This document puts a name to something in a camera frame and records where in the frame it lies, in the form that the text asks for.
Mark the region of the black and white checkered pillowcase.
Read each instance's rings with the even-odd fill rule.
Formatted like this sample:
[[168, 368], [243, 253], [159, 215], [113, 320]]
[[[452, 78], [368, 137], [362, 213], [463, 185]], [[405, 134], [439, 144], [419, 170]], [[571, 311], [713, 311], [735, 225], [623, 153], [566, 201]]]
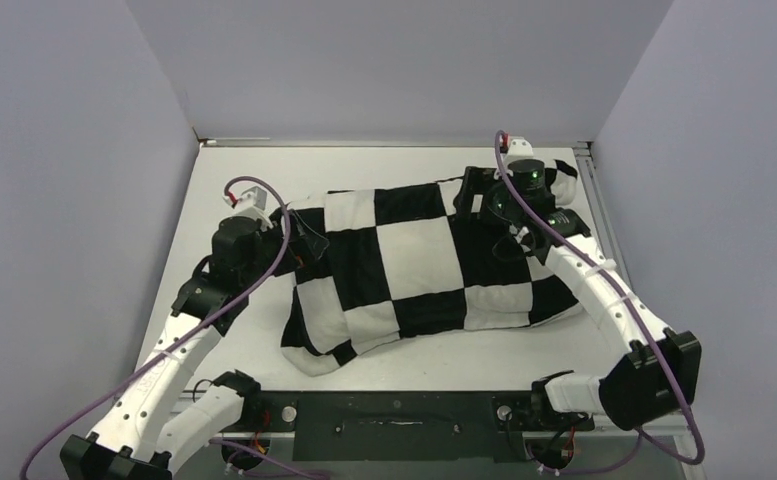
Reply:
[[280, 348], [309, 376], [379, 346], [450, 331], [543, 325], [581, 312], [570, 289], [510, 228], [461, 221], [453, 177], [315, 193], [287, 209], [318, 241], [300, 261]]

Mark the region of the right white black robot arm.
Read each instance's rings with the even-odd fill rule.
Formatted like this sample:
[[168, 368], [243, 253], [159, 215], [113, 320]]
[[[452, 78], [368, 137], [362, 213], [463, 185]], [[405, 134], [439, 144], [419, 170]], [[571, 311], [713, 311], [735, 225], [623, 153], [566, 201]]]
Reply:
[[466, 168], [454, 201], [460, 220], [504, 225], [508, 238], [564, 283], [617, 362], [604, 375], [573, 371], [536, 382], [531, 419], [553, 428], [568, 413], [604, 415], [634, 430], [666, 415], [690, 416], [702, 347], [675, 332], [640, 301], [605, 257], [587, 223], [556, 203], [540, 160], [497, 168]]

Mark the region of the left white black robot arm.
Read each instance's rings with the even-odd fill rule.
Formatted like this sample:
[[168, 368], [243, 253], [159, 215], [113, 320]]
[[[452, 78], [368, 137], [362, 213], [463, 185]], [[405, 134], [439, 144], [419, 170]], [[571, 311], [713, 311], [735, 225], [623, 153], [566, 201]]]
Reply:
[[204, 358], [226, 336], [268, 278], [318, 262], [328, 240], [315, 217], [281, 209], [271, 218], [241, 213], [220, 221], [211, 251], [179, 288], [156, 347], [119, 387], [117, 400], [84, 436], [60, 451], [71, 479], [171, 479], [223, 428], [253, 428], [262, 403], [257, 383], [226, 372], [211, 397], [172, 419], [170, 413]]

